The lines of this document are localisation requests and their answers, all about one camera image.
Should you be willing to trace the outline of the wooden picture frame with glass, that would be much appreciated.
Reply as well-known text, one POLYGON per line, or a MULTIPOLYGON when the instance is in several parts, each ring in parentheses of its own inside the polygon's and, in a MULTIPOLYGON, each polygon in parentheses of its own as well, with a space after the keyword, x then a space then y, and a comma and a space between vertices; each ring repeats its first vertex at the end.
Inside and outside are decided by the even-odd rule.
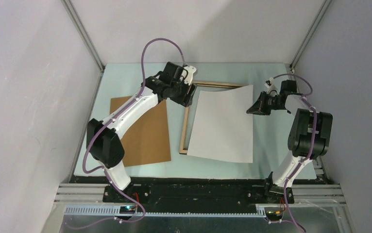
MULTIPOLYGON (((238 84, 238 83, 221 83, 221 82, 208 82, 208 81, 194 81, 197 87, 210 87, 210 88, 224 88, 224 89, 236 89, 243 86, 245 84, 238 84)), ((189 117, 190 107, 185 108, 183 126, 182 126, 182 135, 180 140, 180 148, 179 153, 181 155, 187 154, 186 149, 186 136, 187 136, 187 129, 188 129, 188 117, 189 117)))

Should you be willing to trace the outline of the landscape photo print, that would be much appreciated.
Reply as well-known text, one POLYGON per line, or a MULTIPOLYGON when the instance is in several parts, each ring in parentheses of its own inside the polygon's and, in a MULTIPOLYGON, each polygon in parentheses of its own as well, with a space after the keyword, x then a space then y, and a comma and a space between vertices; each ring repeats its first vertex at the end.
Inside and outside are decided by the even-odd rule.
POLYGON ((253 86, 225 91, 200 91, 189 156, 231 162, 253 162, 253 86))

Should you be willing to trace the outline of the brown cardboard backing board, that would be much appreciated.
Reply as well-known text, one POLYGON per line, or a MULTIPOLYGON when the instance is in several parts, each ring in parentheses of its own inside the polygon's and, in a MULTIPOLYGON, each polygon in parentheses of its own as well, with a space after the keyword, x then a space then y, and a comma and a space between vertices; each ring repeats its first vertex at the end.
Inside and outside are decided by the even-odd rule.
POLYGON ((147 111, 121 139, 126 167, 170 162, 167 103, 162 101, 147 111))

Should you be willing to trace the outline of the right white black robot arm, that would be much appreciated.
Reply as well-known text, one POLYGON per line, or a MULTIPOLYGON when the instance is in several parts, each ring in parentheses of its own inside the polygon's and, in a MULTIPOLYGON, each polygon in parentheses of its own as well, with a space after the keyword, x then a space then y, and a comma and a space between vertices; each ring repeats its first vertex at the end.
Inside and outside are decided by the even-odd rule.
POLYGON ((254 104, 246 111, 248 114, 268 116, 273 110, 285 110, 294 116, 288 140, 288 154, 276 171, 265 180, 262 195, 269 203, 277 202, 288 193, 294 179, 301 170, 313 160, 327 153, 330 144, 333 116, 319 112, 307 99, 306 94, 297 91, 295 80, 281 82, 280 90, 274 79, 265 82, 254 104))

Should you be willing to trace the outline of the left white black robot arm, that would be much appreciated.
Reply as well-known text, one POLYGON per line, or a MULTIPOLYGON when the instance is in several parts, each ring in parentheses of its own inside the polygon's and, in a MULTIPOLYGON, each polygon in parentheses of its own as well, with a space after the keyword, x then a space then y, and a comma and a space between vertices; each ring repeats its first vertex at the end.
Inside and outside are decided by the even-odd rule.
POLYGON ((91 155, 99 162, 120 201, 128 202, 134 195, 123 164, 122 138, 145 113, 166 99, 189 107, 197 88, 193 83, 197 73, 193 66, 168 62, 164 70, 144 78, 138 92, 115 112, 102 120, 93 118, 88 122, 85 157, 91 155))

